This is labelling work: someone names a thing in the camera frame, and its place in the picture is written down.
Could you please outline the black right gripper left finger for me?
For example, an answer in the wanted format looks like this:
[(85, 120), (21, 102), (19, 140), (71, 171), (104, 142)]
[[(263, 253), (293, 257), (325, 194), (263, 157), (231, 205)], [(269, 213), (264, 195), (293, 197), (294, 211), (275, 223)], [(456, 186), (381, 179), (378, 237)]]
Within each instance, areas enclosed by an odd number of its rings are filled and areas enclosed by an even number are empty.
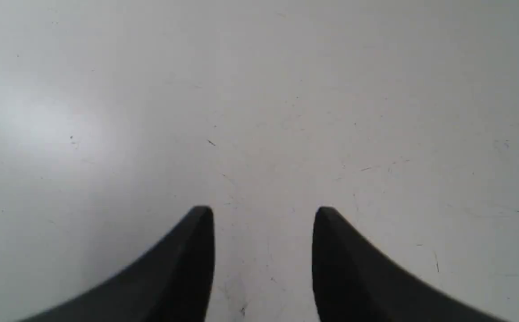
[(195, 206), (114, 277), (28, 322), (203, 322), (215, 271), (214, 213)]

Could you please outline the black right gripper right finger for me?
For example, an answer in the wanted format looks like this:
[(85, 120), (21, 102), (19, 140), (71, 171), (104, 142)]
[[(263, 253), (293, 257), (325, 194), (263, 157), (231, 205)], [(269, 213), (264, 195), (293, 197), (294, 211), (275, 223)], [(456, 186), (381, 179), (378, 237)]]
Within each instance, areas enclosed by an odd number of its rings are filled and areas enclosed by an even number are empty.
[(312, 288), (321, 322), (498, 322), (392, 261), (335, 208), (320, 207)]

